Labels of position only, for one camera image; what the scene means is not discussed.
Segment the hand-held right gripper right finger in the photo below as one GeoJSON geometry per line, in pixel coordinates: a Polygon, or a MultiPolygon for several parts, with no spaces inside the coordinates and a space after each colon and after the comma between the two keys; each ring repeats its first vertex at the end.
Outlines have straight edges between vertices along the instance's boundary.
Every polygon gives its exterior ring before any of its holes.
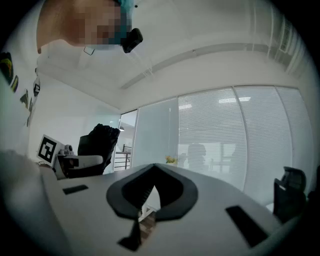
{"type": "Polygon", "coordinates": [[[196,184],[170,165],[154,165],[154,186],[160,200],[160,209],[155,214],[157,222],[181,219],[198,200],[196,184]]]}

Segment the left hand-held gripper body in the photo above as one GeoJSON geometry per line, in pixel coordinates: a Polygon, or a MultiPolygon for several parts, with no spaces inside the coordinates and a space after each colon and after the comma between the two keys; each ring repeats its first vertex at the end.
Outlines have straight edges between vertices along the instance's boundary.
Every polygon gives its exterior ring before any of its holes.
{"type": "Polygon", "coordinates": [[[70,144],[43,135],[37,157],[50,166],[57,179],[73,179],[101,175],[103,157],[100,155],[76,155],[70,144]]]}

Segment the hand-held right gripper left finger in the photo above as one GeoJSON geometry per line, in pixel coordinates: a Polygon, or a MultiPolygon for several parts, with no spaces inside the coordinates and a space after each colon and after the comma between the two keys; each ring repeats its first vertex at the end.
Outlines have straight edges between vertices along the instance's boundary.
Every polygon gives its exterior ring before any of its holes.
{"type": "Polygon", "coordinates": [[[151,172],[154,163],[114,173],[114,182],[106,192],[106,200],[121,218],[138,218],[155,184],[151,172]]]}

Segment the black metal railing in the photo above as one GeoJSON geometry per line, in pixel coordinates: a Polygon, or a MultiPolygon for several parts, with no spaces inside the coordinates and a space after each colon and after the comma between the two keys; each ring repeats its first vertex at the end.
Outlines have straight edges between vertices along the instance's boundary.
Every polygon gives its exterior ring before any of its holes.
{"type": "Polygon", "coordinates": [[[123,171],[131,167],[132,147],[123,144],[121,151],[116,151],[114,155],[113,170],[123,171]]]}

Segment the white printed T-shirt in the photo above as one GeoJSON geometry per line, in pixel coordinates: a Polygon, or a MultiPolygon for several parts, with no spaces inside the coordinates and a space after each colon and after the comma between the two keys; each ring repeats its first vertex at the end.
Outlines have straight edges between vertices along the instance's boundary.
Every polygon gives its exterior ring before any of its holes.
{"type": "Polygon", "coordinates": [[[14,55],[0,53],[0,223],[15,256],[69,256],[70,246],[50,204],[44,169],[27,157],[30,92],[23,91],[14,55]]]}

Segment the frosted glass panel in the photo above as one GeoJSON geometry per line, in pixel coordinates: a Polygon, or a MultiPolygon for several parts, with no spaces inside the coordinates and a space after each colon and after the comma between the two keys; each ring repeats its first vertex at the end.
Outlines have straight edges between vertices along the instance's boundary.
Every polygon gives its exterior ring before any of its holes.
{"type": "Polygon", "coordinates": [[[132,166],[178,158],[179,111],[176,97],[138,109],[133,140],[132,166]]]}

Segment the white window blinds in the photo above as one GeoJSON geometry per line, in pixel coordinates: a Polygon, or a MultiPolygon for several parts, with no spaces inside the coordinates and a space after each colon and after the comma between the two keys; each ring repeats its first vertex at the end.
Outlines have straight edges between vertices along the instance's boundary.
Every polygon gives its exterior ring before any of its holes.
{"type": "Polygon", "coordinates": [[[178,165],[223,180],[261,204],[284,167],[313,172],[313,138],[300,92],[240,86],[178,100],[178,165]]]}

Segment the black office chair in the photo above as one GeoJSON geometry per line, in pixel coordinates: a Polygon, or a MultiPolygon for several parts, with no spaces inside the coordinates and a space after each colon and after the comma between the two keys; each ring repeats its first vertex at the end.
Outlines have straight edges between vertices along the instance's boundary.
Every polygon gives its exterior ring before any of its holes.
{"type": "Polygon", "coordinates": [[[282,178],[273,183],[273,215],[284,224],[305,208],[307,178],[300,169],[288,166],[283,169],[282,178]]]}

